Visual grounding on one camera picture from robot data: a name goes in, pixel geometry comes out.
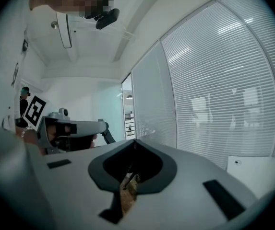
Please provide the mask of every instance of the person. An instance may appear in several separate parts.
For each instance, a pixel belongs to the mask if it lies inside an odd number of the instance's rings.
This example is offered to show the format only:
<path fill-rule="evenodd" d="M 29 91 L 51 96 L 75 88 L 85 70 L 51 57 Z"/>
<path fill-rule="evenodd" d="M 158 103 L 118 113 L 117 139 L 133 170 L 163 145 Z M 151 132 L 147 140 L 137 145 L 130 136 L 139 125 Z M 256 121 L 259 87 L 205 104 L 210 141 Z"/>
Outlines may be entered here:
<path fill-rule="evenodd" d="M 20 128 L 26 128 L 28 126 L 28 123 L 23 119 L 23 116 L 28 106 L 27 98 L 30 95 L 31 95 L 30 89 L 28 87 L 22 88 L 21 95 L 20 95 L 20 118 L 17 119 L 18 120 L 17 126 Z"/>
<path fill-rule="evenodd" d="M 30 13 L 41 5 L 57 12 L 85 15 L 103 10 L 104 0 L 10 0 L 0 12 L 0 128 L 21 133 L 20 84 L 29 40 Z"/>

